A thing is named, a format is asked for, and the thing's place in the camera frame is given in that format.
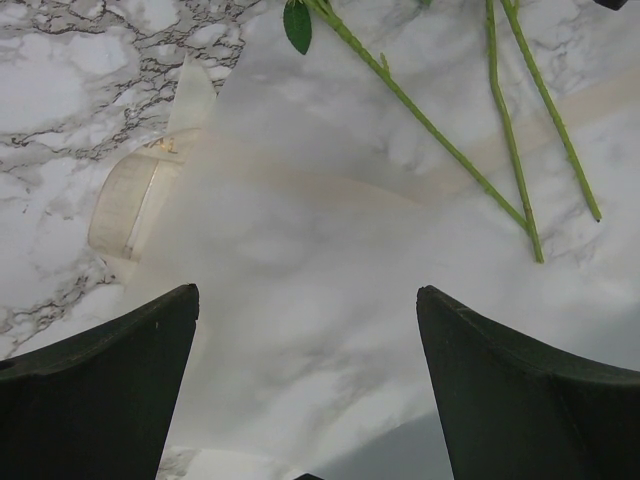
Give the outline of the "white wrapping paper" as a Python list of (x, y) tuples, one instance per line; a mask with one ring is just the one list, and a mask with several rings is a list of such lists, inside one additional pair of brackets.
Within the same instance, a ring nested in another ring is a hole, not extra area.
[(591, 216), (505, 18), (501, 83), (545, 261), (326, 26), (265, 1), (131, 280), (200, 319), (173, 445), (327, 479), (448, 479), (416, 318), (432, 285), (573, 354), (639, 366), (639, 5), (525, 1), (519, 20), (603, 218)]

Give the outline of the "pink flower bouquet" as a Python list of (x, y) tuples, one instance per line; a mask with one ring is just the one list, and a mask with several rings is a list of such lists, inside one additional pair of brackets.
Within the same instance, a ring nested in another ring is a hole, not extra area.
[(347, 45), (369, 69), (395, 95), (413, 117), (426, 131), (467, 171), (482, 187), (484, 192), (523, 229), (527, 230), (527, 222), (522, 214), (498, 192), (489, 180), (460, 152), (425, 116), (420, 108), (411, 100), (400, 85), (393, 79), (384, 56), (377, 60), (360, 42), (335, 13), (329, 1), (285, 1), (283, 10), (283, 27), (290, 44), (302, 55), (306, 55), (313, 36), (311, 15), (315, 14)]

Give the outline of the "pink bud flower stem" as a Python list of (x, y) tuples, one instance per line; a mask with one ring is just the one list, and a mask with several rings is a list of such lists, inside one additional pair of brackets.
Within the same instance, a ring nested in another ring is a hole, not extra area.
[(516, 139), (513, 131), (512, 121), (507, 108), (502, 89), (499, 83), (499, 71), (498, 71), (498, 48), (497, 48), (497, 30), (494, 11), (494, 2), (491, 0), (485, 1), (486, 11), (486, 35), (487, 35), (487, 56), (488, 56), (488, 70), (489, 70), (489, 84), (491, 93), (493, 96), (494, 104), (497, 108), (503, 136), (506, 141), (506, 146), (509, 152), (511, 165), (513, 168), (516, 185), (522, 208), (524, 211), (526, 231), (532, 243), (532, 249), (534, 258), (537, 263), (542, 264), (544, 262), (543, 250), (541, 247), (535, 217), (533, 214), (531, 202), (528, 195), (527, 185), (524, 177), (523, 168), (521, 165), (521, 159), (518, 152)]

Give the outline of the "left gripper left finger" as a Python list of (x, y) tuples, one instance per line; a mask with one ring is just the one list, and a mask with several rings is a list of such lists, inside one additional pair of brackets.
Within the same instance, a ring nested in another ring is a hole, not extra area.
[(2, 361), (2, 478), (155, 478), (198, 316), (182, 285)]

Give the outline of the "cream ribbon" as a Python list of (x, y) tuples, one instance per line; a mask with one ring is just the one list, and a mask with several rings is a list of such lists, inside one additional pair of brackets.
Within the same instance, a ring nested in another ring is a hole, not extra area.
[[(577, 93), (559, 99), (565, 126), (578, 127), (626, 106), (626, 101), (639, 101), (639, 65), (630, 67)], [(89, 227), (89, 245), (105, 262), (122, 264), (123, 269), (139, 262), (144, 243), (179, 176), (189, 152), (203, 132), (206, 114), (215, 109), (216, 93), (205, 69), (196, 59), (185, 57), (166, 135), (157, 138), (122, 158), (107, 176)], [(550, 141), (552, 126), (543, 125), (542, 110), (515, 122), (516, 143), (522, 154), (528, 154)], [(500, 157), (499, 134), (492, 134), (472, 145), (472, 155), (480, 168), (496, 170), (506, 162)], [(425, 203), (429, 198), (458, 191), (470, 180), (466, 174), (438, 167), (419, 177), (376, 160), (380, 177), (366, 180), (351, 175), (352, 180), (368, 183), (393, 192), (413, 202)]]

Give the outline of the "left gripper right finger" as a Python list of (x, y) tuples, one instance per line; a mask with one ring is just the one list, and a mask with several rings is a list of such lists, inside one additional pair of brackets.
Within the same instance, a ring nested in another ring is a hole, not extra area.
[(638, 478), (638, 372), (547, 345), (433, 286), (416, 312), (455, 478)]

